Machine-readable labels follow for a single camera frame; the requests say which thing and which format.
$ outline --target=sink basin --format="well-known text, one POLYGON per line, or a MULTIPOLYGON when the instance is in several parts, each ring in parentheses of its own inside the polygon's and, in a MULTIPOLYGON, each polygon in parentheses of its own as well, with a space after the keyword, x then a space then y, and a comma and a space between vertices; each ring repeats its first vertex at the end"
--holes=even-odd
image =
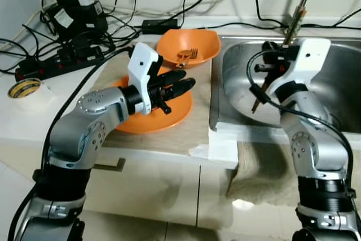
MULTIPOLYGON (((248 129, 279 128, 279 112, 269 104, 260 104, 255 114, 251 108, 255 97, 249 91, 246 64, 261 51, 264 41, 282 43, 283 37, 222 36, 221 53, 212 60, 212 97, 210 127, 219 123, 248 129)), ((331 48, 322 70, 313 78, 309 90, 330 111, 334 123, 343 132, 361 134, 361 39, 331 38, 331 48)), ((265 73, 253 72, 261 85, 265 73)))

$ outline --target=fork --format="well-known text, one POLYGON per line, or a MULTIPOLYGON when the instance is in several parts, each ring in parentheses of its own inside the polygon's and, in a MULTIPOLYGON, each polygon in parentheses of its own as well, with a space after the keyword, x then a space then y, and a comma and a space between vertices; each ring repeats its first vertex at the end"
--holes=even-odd
POLYGON ((190 61, 190 59, 196 59, 198 56, 198 48, 191 48, 191 54, 189 56, 187 56, 183 62, 179 63, 177 65, 177 67, 183 68, 184 66, 186 66, 188 64, 188 62, 190 61))

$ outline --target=robotic hand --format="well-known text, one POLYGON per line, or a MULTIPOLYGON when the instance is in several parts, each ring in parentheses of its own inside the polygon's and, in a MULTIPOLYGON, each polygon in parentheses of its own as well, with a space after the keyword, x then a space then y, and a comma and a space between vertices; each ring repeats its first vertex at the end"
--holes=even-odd
POLYGON ((262 103, 280 109, 281 127, 287 133, 298 175, 300 202, 296 213, 303 229, 293 241, 361 241, 361 220, 351 188, 353 154, 346 138, 332 123, 328 110, 307 90, 321 70, 331 42, 301 39, 298 44, 280 47, 266 42, 262 52, 248 63, 251 92, 262 103), (263 55, 256 72, 267 72, 263 88, 250 75, 250 66, 263 55), (281 105, 265 93, 276 96, 281 105))
POLYGON ((75 109, 55 124, 46 162, 41 172, 34 173, 36 185, 15 240, 82 240, 85 224, 77 216, 85 202, 91 168, 107 134, 134 113, 149 114, 155 107, 170 113, 166 101, 195 84, 193 78, 181 80, 186 75, 181 70, 158 76, 162 61, 157 52, 138 43, 128 65, 128 87, 85 94, 75 109))

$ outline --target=floor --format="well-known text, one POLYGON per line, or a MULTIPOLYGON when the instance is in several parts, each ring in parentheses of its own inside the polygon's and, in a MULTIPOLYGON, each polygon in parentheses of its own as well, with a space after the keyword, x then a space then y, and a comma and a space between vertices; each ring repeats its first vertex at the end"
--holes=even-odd
MULTIPOLYGON (((12 215, 31 186, 31 181, 0 161, 0 241, 6 241, 12 215)), ((84 211, 80 218, 86 223, 84 241, 281 241, 98 212, 84 211)))

